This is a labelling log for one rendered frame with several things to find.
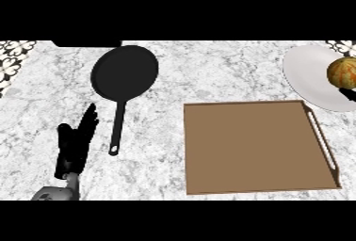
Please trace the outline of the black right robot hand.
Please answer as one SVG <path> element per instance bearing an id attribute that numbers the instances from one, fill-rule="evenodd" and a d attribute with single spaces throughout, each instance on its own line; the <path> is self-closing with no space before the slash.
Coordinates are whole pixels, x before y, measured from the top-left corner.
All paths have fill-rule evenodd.
<path id="1" fill-rule="evenodd" d="M 344 95 L 349 101 L 356 102 L 356 91 L 347 88 L 340 88 L 340 93 Z"/>

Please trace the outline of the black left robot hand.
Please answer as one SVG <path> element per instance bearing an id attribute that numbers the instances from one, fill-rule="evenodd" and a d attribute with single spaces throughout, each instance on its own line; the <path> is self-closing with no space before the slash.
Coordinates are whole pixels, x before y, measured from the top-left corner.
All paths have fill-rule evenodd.
<path id="1" fill-rule="evenodd" d="M 61 180 L 69 173 L 83 173 L 89 145 L 97 126 L 96 105 L 92 104 L 84 111 L 78 128 L 74 129 L 66 123 L 58 127 L 59 134 L 59 157 L 55 177 Z"/>

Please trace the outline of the orange green squash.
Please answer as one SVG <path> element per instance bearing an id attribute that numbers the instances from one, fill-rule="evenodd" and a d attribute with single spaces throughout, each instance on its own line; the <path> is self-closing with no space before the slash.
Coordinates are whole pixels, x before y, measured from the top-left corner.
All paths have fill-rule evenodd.
<path id="1" fill-rule="evenodd" d="M 326 79 L 337 88 L 356 88 L 356 57 L 343 57 L 329 64 Z"/>

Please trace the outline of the white plate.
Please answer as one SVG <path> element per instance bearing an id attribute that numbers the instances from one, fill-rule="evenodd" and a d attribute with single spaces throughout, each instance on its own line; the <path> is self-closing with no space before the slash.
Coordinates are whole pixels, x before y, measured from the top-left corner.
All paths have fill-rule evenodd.
<path id="1" fill-rule="evenodd" d="M 318 45 L 294 47 L 282 60 L 287 81 L 300 97 L 329 111 L 356 111 L 356 102 L 349 101 L 326 79 L 326 68 L 343 55 Z"/>

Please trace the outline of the brown wooden tray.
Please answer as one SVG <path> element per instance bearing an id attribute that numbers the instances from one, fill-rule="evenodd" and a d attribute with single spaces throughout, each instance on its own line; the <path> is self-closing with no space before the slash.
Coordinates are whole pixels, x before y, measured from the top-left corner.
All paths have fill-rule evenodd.
<path id="1" fill-rule="evenodd" d="M 341 186 L 338 165 L 301 101 L 186 104 L 186 193 Z"/>

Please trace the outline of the black frying pan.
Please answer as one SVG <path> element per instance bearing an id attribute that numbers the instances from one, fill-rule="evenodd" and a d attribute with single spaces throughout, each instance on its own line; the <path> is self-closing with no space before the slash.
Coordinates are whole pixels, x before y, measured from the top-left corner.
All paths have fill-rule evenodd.
<path id="1" fill-rule="evenodd" d="M 117 104 L 108 151 L 111 156 L 115 156 L 120 151 L 127 101 L 151 88 L 157 75 L 155 55 L 137 45 L 109 50 L 92 68 L 92 87 L 96 93 Z"/>

